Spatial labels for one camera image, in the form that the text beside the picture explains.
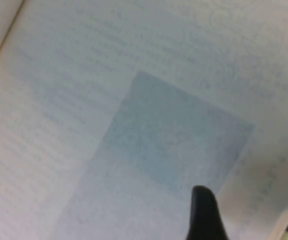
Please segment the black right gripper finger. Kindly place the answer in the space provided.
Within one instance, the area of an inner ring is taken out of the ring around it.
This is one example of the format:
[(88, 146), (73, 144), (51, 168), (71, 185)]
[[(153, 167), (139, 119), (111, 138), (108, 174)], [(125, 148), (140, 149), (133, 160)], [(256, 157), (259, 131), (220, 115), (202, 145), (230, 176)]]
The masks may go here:
[(215, 194), (196, 185), (191, 192), (188, 240), (228, 240)]

